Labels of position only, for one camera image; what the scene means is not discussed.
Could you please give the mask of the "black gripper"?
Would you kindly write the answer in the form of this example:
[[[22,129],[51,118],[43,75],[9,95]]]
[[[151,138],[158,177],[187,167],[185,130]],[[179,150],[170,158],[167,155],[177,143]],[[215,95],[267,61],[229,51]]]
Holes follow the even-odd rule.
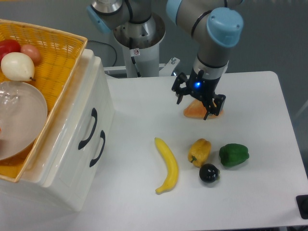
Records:
[[[215,94],[220,77],[216,79],[206,79],[205,76],[206,74],[203,70],[196,72],[192,69],[188,79],[187,76],[181,72],[175,78],[171,90],[175,92],[177,96],[176,104],[180,104],[183,96],[187,95],[186,89],[188,87],[189,94],[203,102],[203,106],[206,108],[204,120],[207,120],[209,115],[219,116],[223,109],[226,96],[223,94]]]

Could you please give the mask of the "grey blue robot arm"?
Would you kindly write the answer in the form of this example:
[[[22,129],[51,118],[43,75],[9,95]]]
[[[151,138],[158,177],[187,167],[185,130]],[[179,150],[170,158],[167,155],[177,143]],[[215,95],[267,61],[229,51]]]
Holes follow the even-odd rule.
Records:
[[[169,0],[166,13],[172,22],[199,44],[189,76],[178,74],[172,90],[178,102],[190,95],[195,102],[185,110],[192,118],[218,116],[225,95],[215,90],[237,45],[243,19],[234,10],[238,0]],[[156,77],[159,44],[166,28],[152,11],[149,0],[95,0],[87,7],[89,18],[102,33],[113,33],[122,46],[127,77]]]

